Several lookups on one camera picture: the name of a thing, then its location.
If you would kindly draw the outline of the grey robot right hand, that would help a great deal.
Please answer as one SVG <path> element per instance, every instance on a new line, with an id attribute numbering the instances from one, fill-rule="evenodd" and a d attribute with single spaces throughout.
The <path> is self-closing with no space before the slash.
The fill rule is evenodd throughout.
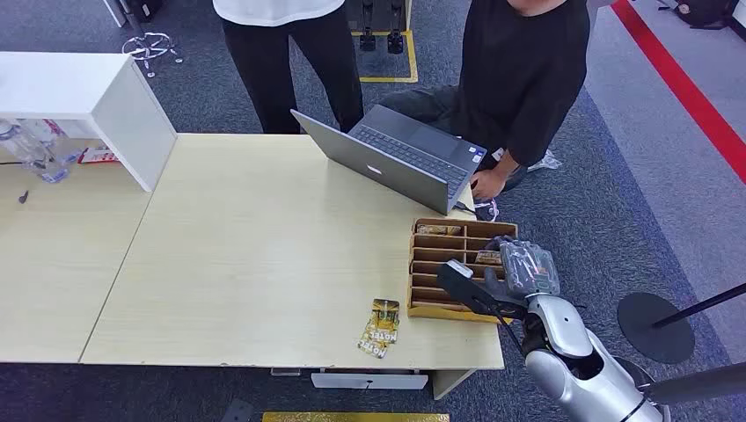
<path id="1" fill-rule="evenodd" d="M 502 265 L 510 297 L 560 294 L 560 277 L 553 255 L 538 244 L 496 236 L 478 251 L 476 262 Z"/>

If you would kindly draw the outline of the person's left hand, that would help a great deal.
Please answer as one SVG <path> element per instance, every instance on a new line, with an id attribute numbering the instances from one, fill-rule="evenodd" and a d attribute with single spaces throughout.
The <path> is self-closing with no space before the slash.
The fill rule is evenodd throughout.
<path id="1" fill-rule="evenodd" d="M 497 168 L 478 171 L 470 181 L 472 197 L 475 200 L 491 200 L 504 190 L 507 180 L 508 174 Z"/>

